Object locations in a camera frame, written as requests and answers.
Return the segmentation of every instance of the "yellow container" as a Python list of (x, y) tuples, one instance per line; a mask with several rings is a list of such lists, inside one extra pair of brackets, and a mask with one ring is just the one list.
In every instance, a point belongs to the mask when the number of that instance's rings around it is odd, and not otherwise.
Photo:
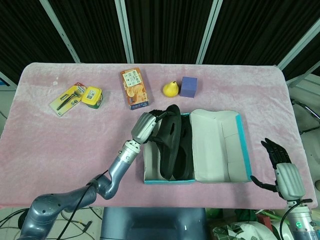
[(101, 88), (89, 86), (82, 95), (81, 102), (87, 104), (90, 108), (97, 109), (103, 98)]

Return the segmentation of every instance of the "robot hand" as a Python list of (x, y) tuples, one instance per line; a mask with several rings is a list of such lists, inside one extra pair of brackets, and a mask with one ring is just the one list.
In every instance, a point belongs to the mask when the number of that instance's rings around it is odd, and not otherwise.
[(250, 176), (251, 180), (262, 189), (278, 192), (279, 196), (286, 201), (296, 201), (302, 198), (306, 194), (305, 187), (287, 151), (268, 138), (261, 141), (261, 144), (269, 154), (276, 178), (275, 185), (262, 183), (255, 176)]

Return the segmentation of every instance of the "cracker box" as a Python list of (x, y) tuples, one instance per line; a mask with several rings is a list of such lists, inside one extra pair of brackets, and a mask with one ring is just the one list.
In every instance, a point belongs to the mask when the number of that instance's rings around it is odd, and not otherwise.
[(131, 110), (149, 105), (144, 80), (138, 67), (121, 72), (125, 95)]

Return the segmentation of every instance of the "robotic arm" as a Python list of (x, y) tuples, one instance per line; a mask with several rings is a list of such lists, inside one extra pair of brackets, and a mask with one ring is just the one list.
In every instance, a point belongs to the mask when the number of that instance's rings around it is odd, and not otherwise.
[(279, 196), (287, 201), (287, 217), (290, 222), (290, 229), (295, 240), (318, 240), (315, 231), (316, 223), (311, 218), (307, 205), (303, 203), (312, 202), (311, 199), (302, 197), (306, 194), (299, 170), (291, 163), (287, 151), (280, 145), (269, 140), (261, 141), (271, 160), (275, 185), (260, 182), (256, 177), (250, 176), (252, 181), (260, 188), (272, 192), (278, 192)]
[(18, 240), (45, 240), (59, 213), (62, 210), (73, 212), (82, 197), (79, 209), (92, 204), (97, 193), (106, 200), (111, 199), (116, 194), (122, 177), (140, 152), (140, 145), (148, 141), (157, 122), (168, 114), (168, 111), (153, 110), (141, 115), (131, 131), (132, 139), (124, 143), (108, 169), (109, 178), (98, 175), (88, 183), (89, 187), (38, 196), (28, 211)]

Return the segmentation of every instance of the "table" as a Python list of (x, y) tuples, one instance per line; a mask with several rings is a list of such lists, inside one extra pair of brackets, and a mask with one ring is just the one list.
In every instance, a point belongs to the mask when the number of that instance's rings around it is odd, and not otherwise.
[[(150, 106), (130, 110), (120, 72), (139, 67)], [(195, 98), (165, 97), (162, 87), (182, 76), (198, 78)], [(78, 104), (58, 117), (49, 103), (76, 82), (102, 88), (99, 109)], [(252, 173), (272, 184), (275, 174), (260, 144), (285, 147), (297, 165), (306, 198), (317, 200), (288, 89), (275, 66), (32, 63), (22, 75), (0, 139), (0, 206), (29, 206), (38, 195), (84, 186), (114, 161), (143, 112), (177, 104), (194, 109), (234, 110), (242, 115)], [(146, 185), (143, 154), (136, 158), (114, 198), (95, 206), (282, 209), (277, 193), (248, 183)]]

